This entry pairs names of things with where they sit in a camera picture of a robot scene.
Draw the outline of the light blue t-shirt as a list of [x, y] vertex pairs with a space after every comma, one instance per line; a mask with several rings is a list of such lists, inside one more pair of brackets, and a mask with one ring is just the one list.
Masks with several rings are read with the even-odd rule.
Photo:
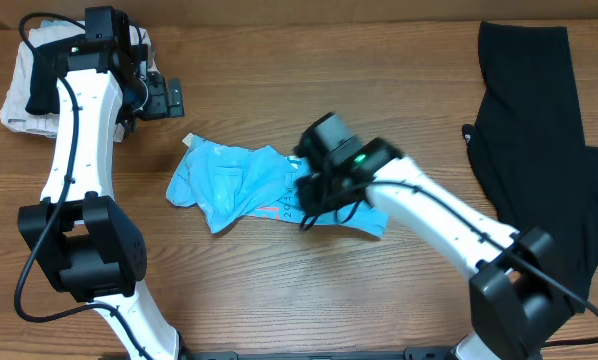
[[197, 206], [213, 234], [244, 216], [299, 223], [295, 182], [309, 174], [308, 162], [267, 145], [256, 150], [221, 145], [192, 133], [188, 150], [166, 190], [176, 207]]

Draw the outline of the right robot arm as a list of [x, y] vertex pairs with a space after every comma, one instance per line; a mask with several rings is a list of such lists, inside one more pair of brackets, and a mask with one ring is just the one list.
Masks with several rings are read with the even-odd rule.
[[552, 236], [523, 232], [468, 206], [381, 138], [362, 144], [303, 138], [294, 149], [309, 173], [298, 179], [305, 224], [362, 201], [386, 213], [445, 257], [467, 280], [473, 331], [455, 359], [533, 359], [575, 314]]

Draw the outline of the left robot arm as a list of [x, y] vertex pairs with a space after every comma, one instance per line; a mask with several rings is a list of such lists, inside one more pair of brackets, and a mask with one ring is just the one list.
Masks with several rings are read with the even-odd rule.
[[[76, 39], [50, 53], [32, 53], [55, 78], [59, 129], [40, 201], [18, 213], [31, 253], [15, 287], [15, 311], [28, 322], [44, 323], [93, 310], [131, 358], [182, 359], [183, 340], [145, 283], [144, 238], [116, 203], [112, 186], [115, 130], [133, 128], [136, 119], [168, 117], [164, 80], [145, 71], [143, 45]], [[27, 313], [23, 288], [34, 264], [77, 307]]]

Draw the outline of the folded black garment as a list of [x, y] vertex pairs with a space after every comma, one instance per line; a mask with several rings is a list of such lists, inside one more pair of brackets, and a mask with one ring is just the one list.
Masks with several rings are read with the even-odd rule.
[[81, 42], [84, 35], [75, 35], [37, 47], [45, 62], [33, 61], [30, 79], [30, 97], [25, 110], [32, 115], [59, 114], [60, 101], [57, 76], [68, 72], [67, 57], [71, 48]]

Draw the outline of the folded beige garment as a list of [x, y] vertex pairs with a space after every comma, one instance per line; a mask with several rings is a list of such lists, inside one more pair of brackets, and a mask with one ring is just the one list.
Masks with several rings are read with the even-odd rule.
[[60, 125], [60, 111], [70, 109], [75, 99], [81, 108], [79, 127], [85, 128], [88, 115], [94, 116], [96, 104], [105, 100], [116, 101], [122, 95], [121, 86], [110, 74], [98, 73], [93, 69], [69, 73], [63, 85], [57, 79], [60, 101], [59, 114], [32, 115], [25, 110], [30, 97], [30, 79], [33, 67], [33, 52], [37, 47], [53, 41], [84, 34], [83, 29], [66, 21], [50, 21], [46, 26], [32, 29], [28, 39], [31, 44], [21, 43], [15, 63], [13, 79], [0, 111], [1, 123], [13, 132], [43, 135], [49, 138], [57, 136]]

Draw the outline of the black garment on right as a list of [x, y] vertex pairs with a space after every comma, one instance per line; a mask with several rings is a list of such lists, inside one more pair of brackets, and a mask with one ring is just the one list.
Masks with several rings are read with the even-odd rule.
[[462, 134], [499, 221], [556, 242], [566, 286], [586, 298], [598, 267], [598, 147], [585, 142], [568, 32], [483, 22], [485, 94]]

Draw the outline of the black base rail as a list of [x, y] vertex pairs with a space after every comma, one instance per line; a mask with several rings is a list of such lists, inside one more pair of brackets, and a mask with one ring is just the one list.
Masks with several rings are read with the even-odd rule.
[[408, 347], [401, 351], [354, 351], [316, 353], [238, 354], [228, 352], [188, 352], [186, 360], [456, 360], [448, 346]]

